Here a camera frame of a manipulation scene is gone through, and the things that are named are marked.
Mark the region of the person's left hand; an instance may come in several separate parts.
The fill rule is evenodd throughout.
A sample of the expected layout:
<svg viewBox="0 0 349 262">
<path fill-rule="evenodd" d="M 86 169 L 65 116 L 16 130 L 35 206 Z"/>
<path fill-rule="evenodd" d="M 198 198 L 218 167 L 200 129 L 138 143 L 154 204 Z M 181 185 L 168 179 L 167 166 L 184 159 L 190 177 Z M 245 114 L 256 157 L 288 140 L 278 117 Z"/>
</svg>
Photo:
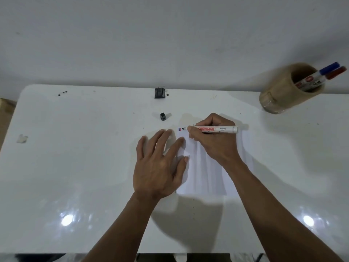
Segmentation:
<svg viewBox="0 0 349 262">
<path fill-rule="evenodd" d="M 174 183 L 177 164 L 174 166 L 173 163 L 179 149 L 184 145 L 185 139 L 178 138 L 162 157 L 158 157 L 158 138 L 159 133 L 157 132 L 147 140 L 148 158 L 136 162 L 133 173 L 133 188 L 134 192 L 158 191 L 164 198 L 177 190 Z"/>
</svg>

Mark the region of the person's right hand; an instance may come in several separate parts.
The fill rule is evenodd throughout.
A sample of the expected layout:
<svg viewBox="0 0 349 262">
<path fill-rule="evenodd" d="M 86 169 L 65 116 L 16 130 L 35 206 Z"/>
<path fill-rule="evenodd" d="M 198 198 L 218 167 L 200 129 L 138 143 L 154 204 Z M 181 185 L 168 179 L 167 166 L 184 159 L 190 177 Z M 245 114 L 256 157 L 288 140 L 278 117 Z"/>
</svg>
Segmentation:
<svg viewBox="0 0 349 262">
<path fill-rule="evenodd" d="M 206 119 L 198 122 L 198 126 L 235 126 L 235 123 L 218 114 L 212 113 Z M 205 134 L 205 141 L 198 141 L 207 154 L 215 159 L 228 172 L 228 168 L 236 168 L 243 161 L 238 154 L 236 135 L 232 133 Z"/>
</svg>

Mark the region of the white paper sheet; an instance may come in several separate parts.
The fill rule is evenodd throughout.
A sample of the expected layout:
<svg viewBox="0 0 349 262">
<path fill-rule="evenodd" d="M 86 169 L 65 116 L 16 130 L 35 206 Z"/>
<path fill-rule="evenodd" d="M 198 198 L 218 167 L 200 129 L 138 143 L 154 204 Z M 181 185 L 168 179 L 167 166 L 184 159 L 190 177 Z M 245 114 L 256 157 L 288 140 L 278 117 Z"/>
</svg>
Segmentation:
<svg viewBox="0 0 349 262">
<path fill-rule="evenodd" d="M 178 158 L 189 157 L 182 184 L 177 194 L 184 196 L 227 196 L 237 198 L 238 192 L 228 173 L 189 133 L 178 128 L 177 137 L 185 138 L 185 145 L 179 149 Z"/>
</svg>

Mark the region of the white marker pen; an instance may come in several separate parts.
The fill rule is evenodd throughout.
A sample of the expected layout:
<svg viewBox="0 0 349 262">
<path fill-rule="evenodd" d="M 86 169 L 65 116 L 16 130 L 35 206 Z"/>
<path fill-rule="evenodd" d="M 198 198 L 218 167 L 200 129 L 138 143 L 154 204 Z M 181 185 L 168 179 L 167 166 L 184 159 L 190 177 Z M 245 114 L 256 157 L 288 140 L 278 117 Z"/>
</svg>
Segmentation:
<svg viewBox="0 0 349 262">
<path fill-rule="evenodd" d="M 237 134 L 238 133 L 238 126 L 198 126 L 193 125 L 192 127 L 195 127 L 199 129 L 203 133 L 232 133 Z"/>
</svg>

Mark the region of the person's left forearm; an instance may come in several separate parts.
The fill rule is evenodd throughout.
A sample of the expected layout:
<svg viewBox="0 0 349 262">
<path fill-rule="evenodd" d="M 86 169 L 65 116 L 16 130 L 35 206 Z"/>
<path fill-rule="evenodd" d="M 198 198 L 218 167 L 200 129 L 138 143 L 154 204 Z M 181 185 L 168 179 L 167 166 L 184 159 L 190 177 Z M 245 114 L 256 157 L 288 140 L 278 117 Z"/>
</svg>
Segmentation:
<svg viewBox="0 0 349 262">
<path fill-rule="evenodd" d="M 81 262 L 134 262 L 150 216 L 162 197 L 158 191 L 135 191 Z"/>
</svg>

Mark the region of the person's right forearm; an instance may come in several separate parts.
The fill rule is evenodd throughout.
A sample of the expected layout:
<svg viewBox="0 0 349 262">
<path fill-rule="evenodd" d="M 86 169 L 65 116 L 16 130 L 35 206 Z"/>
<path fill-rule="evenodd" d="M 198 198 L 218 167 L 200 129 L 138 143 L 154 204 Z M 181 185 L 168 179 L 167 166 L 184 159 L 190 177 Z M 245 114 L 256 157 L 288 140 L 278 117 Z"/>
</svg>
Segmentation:
<svg viewBox="0 0 349 262">
<path fill-rule="evenodd" d="M 230 160 L 222 166 L 270 262 L 343 262 L 273 196 L 246 164 Z"/>
</svg>

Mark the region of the wooden pen holder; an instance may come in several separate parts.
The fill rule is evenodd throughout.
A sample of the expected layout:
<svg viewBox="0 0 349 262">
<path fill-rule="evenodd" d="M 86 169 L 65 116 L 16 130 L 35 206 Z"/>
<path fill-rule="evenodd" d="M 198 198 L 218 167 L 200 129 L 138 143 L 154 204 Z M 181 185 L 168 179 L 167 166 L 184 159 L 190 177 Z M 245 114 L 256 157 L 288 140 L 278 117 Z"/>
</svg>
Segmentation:
<svg viewBox="0 0 349 262">
<path fill-rule="evenodd" d="M 295 82 L 315 72 L 317 69 L 304 62 L 286 66 L 260 93 L 259 102 L 262 108 L 269 113 L 280 114 L 321 94 L 325 83 L 310 92 L 304 92 L 295 86 Z"/>
</svg>

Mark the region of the cardboard box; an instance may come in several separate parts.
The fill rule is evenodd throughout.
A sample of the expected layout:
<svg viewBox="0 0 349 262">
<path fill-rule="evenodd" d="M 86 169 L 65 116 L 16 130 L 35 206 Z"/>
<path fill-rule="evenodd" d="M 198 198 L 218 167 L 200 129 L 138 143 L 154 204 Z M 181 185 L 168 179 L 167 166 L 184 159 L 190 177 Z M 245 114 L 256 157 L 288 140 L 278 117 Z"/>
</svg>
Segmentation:
<svg viewBox="0 0 349 262">
<path fill-rule="evenodd" d="M 0 98 L 0 151 L 16 108 L 16 101 Z"/>
</svg>

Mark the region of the blue capped marker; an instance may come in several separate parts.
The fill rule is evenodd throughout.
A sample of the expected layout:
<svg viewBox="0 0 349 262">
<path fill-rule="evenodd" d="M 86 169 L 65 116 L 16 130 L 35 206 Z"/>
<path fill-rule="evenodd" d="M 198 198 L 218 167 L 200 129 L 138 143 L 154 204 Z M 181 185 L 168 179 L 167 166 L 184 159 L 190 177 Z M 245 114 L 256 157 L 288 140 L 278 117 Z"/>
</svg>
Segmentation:
<svg viewBox="0 0 349 262">
<path fill-rule="evenodd" d="M 316 71 L 315 73 L 307 76 L 306 78 L 298 81 L 297 83 L 295 83 L 295 86 L 297 88 L 303 88 L 307 84 L 309 84 L 310 82 L 314 82 L 316 80 L 319 80 L 322 76 L 325 76 L 326 74 L 329 74 L 330 72 L 332 72 L 338 68 L 340 68 L 340 64 L 338 62 L 334 62 L 334 63 Z"/>
</svg>

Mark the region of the red capped marker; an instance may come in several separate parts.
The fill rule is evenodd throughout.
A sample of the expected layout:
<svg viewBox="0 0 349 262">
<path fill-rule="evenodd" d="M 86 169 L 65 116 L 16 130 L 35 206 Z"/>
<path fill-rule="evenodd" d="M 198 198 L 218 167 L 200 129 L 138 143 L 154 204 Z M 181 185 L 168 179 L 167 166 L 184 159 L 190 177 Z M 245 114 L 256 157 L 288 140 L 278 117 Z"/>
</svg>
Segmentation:
<svg viewBox="0 0 349 262">
<path fill-rule="evenodd" d="M 323 86 L 327 80 L 332 80 L 338 75 L 345 72 L 347 68 L 345 66 L 340 66 L 339 68 L 326 73 L 323 71 L 318 71 L 311 76 L 305 78 L 305 83 L 303 83 L 300 89 L 304 92 L 313 92 L 315 89 Z"/>
</svg>

